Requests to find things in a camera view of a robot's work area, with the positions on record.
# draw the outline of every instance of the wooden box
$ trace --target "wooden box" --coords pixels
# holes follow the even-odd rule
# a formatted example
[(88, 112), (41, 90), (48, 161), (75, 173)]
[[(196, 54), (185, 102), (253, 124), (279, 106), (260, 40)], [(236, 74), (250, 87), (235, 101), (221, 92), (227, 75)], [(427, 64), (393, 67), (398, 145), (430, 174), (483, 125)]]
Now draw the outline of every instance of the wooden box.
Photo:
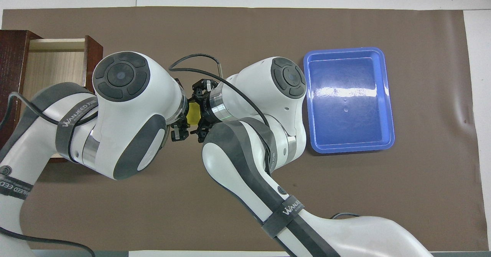
[[(103, 47), (86, 35), (80, 39), (43, 39), (28, 30), (0, 30), (0, 117), (7, 97), (17, 91), (28, 100), (41, 89), (60, 82), (75, 82), (91, 92), (92, 74), (102, 59)], [(9, 122), (0, 130), (0, 147), (12, 134), (25, 106), (12, 108)], [(65, 161), (59, 155), (50, 161)]]

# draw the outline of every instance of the dark wood panel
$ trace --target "dark wood panel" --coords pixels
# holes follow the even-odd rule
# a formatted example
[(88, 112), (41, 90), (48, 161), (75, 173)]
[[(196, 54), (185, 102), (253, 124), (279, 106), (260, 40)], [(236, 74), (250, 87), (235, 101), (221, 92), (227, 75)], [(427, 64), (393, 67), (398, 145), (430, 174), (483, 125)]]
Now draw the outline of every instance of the dark wood panel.
[(92, 37), (86, 35), (86, 48), (84, 50), (84, 70), (86, 71), (86, 89), (94, 93), (92, 75), (95, 66), (102, 60), (103, 47)]
[[(28, 30), (0, 30), (0, 117), (7, 112), (8, 95), (22, 93), (31, 39), (40, 36)], [(14, 104), (7, 124), (0, 130), (0, 147), (5, 145), (20, 118), (20, 101)]]

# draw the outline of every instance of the velcro strap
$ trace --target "velcro strap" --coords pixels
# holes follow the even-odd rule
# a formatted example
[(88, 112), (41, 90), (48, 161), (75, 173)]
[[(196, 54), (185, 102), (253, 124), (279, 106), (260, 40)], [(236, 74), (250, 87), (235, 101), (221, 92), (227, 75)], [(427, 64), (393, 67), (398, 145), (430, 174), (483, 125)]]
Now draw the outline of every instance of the velcro strap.
[(78, 104), (76, 104), (70, 111), (58, 123), (56, 128), (56, 151), (66, 159), (73, 162), (72, 155), (70, 154), (70, 147), (72, 144), (72, 136), (75, 131), (75, 124), (80, 121), (87, 113), (97, 107), (97, 97), (87, 98)]
[(264, 222), (263, 230), (270, 238), (275, 238), (303, 208), (303, 204), (297, 198), (289, 196)]

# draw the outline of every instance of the black strap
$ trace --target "black strap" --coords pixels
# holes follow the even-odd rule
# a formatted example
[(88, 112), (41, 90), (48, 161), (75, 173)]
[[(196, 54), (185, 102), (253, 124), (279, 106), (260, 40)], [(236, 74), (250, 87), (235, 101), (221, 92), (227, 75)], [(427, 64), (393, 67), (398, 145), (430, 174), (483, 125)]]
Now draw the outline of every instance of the black strap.
[(259, 136), (259, 139), (263, 143), (266, 151), (265, 155), (265, 171), (268, 175), (271, 175), (271, 173), (275, 170), (277, 166), (277, 148), (276, 148), (276, 140), (275, 140), (275, 135), (271, 131), (271, 129), (266, 126), (263, 122), (254, 119), (252, 117), (245, 117), (242, 118), (241, 121), (246, 122), (249, 124), (249, 126), (252, 127), (254, 131), (256, 131), (257, 135)]
[(73, 162), (72, 155), (70, 154), (70, 147), (72, 144), (73, 132), (75, 131), (75, 124), (80, 121), (87, 113), (97, 107), (97, 97), (87, 98), (78, 104), (76, 104), (70, 111), (58, 123), (56, 128), (56, 151), (66, 159)]
[(32, 187), (31, 184), (17, 178), (0, 175), (0, 194), (24, 200), (28, 197)]
[(263, 230), (270, 238), (275, 238), (303, 208), (303, 204), (297, 198), (289, 196), (264, 222)]

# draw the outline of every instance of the logo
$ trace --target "logo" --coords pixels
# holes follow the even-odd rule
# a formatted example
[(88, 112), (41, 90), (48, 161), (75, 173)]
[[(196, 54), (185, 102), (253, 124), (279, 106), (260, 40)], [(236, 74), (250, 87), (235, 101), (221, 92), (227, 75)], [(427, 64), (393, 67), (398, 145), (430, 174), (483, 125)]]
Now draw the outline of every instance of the logo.
[(297, 208), (300, 205), (300, 201), (297, 199), (292, 205), (288, 205), (285, 207), (285, 211), (282, 213), (289, 215), (295, 208)]
[(76, 112), (75, 112), (73, 115), (71, 115), (71, 116), (70, 116), (70, 117), (68, 117), (68, 118), (67, 118), (65, 121), (63, 121), (63, 122), (62, 122), (62, 126), (63, 126), (63, 127), (68, 127), (68, 125), (70, 125), (70, 123), (71, 123), (73, 120), (77, 119), (77, 117), (79, 117), (79, 115), (81, 115), (81, 112), (82, 112), (84, 109), (86, 109), (86, 108), (88, 108), (88, 107), (92, 106), (92, 105), (93, 105), (93, 104), (95, 104), (95, 103), (97, 103), (97, 101), (96, 101), (96, 100), (92, 100), (92, 101), (87, 102), (86, 104), (82, 105), (82, 106), (81, 106), (81, 107), (80, 107), (80, 108), (79, 108), (79, 109), (78, 109), (78, 110), (77, 110), (77, 111), (76, 111)]
[(276, 166), (276, 153), (271, 155), (271, 166), (274, 168)]
[(283, 189), (283, 187), (281, 187), (281, 186), (278, 186), (278, 192), (280, 194), (287, 194), (287, 192), (285, 191), (285, 189)]
[(10, 175), (12, 173), (12, 168), (10, 166), (0, 167), (0, 175)]

